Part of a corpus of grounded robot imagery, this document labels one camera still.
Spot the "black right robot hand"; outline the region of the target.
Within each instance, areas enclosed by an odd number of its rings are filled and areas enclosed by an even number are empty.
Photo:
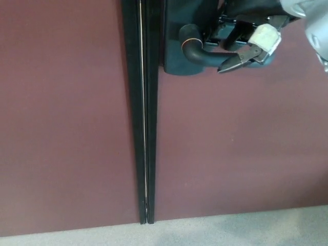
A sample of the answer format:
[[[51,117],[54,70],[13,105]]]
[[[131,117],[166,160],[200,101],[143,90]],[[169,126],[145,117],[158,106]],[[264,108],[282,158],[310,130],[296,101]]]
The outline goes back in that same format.
[[[224,1],[209,40],[223,52],[212,52],[218,73],[244,67],[262,67],[271,62],[281,42],[281,30],[298,20],[280,1]]]

